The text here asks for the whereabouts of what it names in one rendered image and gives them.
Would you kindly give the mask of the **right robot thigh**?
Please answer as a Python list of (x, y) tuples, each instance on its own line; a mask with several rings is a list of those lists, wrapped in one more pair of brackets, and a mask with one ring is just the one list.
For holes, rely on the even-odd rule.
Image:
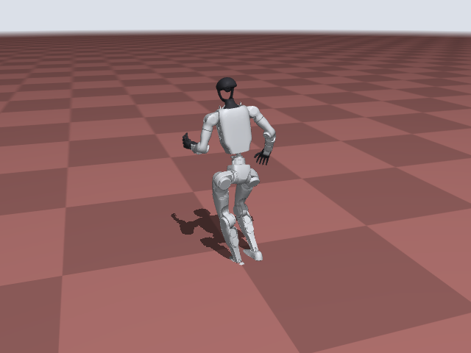
[(251, 193), (253, 187), (259, 184), (259, 176), (257, 172), (251, 168), (251, 180), (248, 183), (240, 184), (236, 186), (235, 192), (235, 205), (233, 207), (233, 212), (236, 216), (242, 217), (247, 214), (247, 209), (244, 205), (244, 202)]

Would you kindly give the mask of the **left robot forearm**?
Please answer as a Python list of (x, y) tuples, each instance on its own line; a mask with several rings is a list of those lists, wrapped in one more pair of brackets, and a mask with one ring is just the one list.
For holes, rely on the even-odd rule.
[(198, 142), (196, 145), (191, 144), (191, 151), (193, 151), (194, 154), (202, 154), (200, 152), (197, 152), (199, 150), (199, 145), (200, 142)]

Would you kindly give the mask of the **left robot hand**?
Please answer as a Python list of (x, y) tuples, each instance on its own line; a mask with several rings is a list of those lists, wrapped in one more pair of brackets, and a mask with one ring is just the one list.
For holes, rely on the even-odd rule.
[(188, 133), (186, 133), (185, 135), (183, 135), (183, 144), (184, 148), (191, 149), (191, 144), (196, 145), (197, 143), (188, 139)]

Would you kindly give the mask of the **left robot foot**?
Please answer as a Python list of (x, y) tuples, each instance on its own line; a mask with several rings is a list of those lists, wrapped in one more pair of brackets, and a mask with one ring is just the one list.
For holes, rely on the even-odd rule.
[[(233, 256), (230, 256), (230, 259), (231, 259), (231, 260), (234, 262), (234, 260), (233, 260)], [(243, 262), (243, 261), (242, 261), (242, 263), (241, 263), (241, 261), (240, 261), (240, 260), (238, 260), (238, 261), (239, 261), (239, 265), (243, 265), (243, 264), (244, 264), (244, 262)]]

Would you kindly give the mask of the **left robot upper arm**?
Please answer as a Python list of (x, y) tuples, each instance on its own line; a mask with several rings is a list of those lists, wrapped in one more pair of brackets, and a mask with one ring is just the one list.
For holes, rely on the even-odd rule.
[(213, 126), (217, 125), (219, 121), (219, 112), (209, 113), (203, 119), (203, 126), (200, 135), (200, 145), (197, 152), (206, 154), (209, 151), (208, 142), (210, 140)]

